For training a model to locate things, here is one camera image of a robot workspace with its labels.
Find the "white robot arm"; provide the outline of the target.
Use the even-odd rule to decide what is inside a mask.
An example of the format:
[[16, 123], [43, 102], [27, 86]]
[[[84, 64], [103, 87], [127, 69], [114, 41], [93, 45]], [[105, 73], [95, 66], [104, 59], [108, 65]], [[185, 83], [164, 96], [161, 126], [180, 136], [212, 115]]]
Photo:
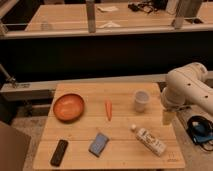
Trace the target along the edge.
[[205, 84], [208, 70], [199, 62], [175, 68], [166, 74], [161, 92], [164, 106], [162, 123], [169, 125], [186, 101], [192, 102], [213, 116], [213, 88]]

